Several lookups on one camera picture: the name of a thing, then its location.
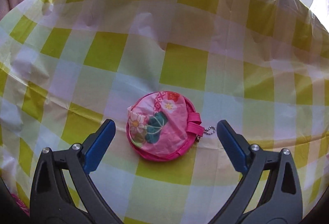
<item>tablecloth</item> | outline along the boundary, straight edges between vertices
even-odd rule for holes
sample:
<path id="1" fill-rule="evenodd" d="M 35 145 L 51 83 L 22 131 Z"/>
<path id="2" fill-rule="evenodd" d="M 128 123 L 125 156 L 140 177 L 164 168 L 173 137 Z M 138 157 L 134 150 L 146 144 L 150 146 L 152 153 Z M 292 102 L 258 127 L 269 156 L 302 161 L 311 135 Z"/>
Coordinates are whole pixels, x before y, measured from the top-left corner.
<path id="1" fill-rule="evenodd" d="M 1 176 L 26 204 L 42 148 L 67 149 L 111 118 L 91 178 L 114 212 L 207 223 L 241 178 L 216 134 L 167 163 L 126 138 L 127 108 L 160 90 L 190 99 L 203 126 L 226 119 L 263 149 L 289 148 L 304 214 L 328 186 L 329 36 L 299 0 L 25 0 L 0 21 L 0 68 Z"/>

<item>silver screw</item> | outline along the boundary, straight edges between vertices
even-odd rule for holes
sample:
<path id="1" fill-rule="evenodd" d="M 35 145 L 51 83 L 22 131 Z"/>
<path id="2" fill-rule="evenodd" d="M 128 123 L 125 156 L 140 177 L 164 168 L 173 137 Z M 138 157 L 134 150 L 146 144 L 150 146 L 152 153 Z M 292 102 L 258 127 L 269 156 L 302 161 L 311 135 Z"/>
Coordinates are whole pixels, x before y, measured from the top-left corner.
<path id="1" fill-rule="evenodd" d="M 250 148 L 253 151 L 258 151 L 259 150 L 259 145 L 251 145 Z"/>
<path id="2" fill-rule="evenodd" d="M 49 147 L 45 147 L 44 149 L 42 149 L 42 153 L 44 154 L 48 154 L 50 151 Z"/>
<path id="3" fill-rule="evenodd" d="M 79 150 L 80 147 L 81 147 L 81 144 L 73 144 L 73 145 L 72 145 L 72 149 L 73 149 L 73 150 Z"/>
<path id="4" fill-rule="evenodd" d="M 287 148 L 284 148 L 284 149 L 282 150 L 282 152 L 283 152 L 284 155 L 290 155 L 290 150 L 287 149 Z"/>

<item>pink fabric loop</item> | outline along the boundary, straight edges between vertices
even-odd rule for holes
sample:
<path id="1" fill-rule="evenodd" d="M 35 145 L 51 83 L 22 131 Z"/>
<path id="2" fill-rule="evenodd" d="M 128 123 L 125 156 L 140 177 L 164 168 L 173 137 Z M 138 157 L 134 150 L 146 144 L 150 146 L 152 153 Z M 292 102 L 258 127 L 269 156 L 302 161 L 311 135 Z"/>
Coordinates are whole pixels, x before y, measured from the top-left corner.
<path id="1" fill-rule="evenodd" d="M 199 113 L 190 113 L 187 117 L 187 122 L 194 122 L 198 125 L 201 124 L 201 117 Z"/>
<path id="2" fill-rule="evenodd" d="M 186 132 L 191 132 L 193 134 L 203 136 L 204 127 L 202 127 L 198 124 L 195 124 L 193 122 L 189 122 L 189 123 L 187 123 Z"/>

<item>floral pouch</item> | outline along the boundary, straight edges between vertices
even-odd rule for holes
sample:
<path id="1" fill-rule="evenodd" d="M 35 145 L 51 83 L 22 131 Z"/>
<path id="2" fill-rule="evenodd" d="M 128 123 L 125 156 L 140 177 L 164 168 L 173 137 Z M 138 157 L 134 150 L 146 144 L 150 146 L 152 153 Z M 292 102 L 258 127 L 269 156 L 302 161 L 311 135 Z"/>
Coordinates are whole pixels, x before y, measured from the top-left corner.
<path id="1" fill-rule="evenodd" d="M 150 93 L 128 108 L 127 137 L 145 159 L 170 161 L 185 152 L 195 140 L 211 134 L 200 114 L 186 97 L 169 91 Z"/>

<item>checkered tablecloth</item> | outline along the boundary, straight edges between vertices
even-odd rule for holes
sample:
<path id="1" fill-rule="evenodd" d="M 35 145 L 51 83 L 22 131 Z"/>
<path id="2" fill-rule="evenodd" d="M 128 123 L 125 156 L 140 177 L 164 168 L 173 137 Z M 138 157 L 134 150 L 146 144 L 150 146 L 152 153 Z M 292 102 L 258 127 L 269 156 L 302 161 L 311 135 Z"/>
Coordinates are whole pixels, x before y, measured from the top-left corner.
<path id="1" fill-rule="evenodd" d="M 25 0 L 0 21 L 0 68 L 1 176 L 26 204 L 42 148 L 67 149 L 111 118 L 91 178 L 114 212 L 207 223 L 241 177 L 215 134 L 168 163 L 134 152 L 127 107 L 159 90 L 190 99 L 205 127 L 226 119 L 250 143 L 289 148 L 304 214 L 328 186 L 329 36 L 299 0 Z"/>

